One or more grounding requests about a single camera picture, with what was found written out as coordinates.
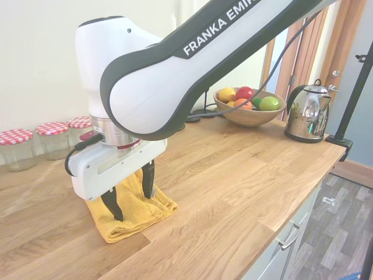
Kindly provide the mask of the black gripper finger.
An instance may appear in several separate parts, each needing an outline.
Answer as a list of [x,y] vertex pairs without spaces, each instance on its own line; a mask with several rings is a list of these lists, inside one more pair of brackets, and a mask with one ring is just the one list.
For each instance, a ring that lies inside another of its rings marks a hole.
[[151,199],[154,196],[154,175],[155,165],[154,160],[145,164],[142,167],[142,190],[145,198]]
[[119,207],[118,202],[117,202],[116,187],[109,189],[107,192],[101,195],[101,200],[116,220],[118,221],[124,220],[122,210]]

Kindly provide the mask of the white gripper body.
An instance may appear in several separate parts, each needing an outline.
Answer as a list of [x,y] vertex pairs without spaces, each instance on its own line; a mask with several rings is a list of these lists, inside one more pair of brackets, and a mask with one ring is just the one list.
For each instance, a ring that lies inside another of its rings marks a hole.
[[140,141],[134,148],[97,143],[71,157],[75,193],[86,201],[96,200],[132,173],[161,155],[167,140]]

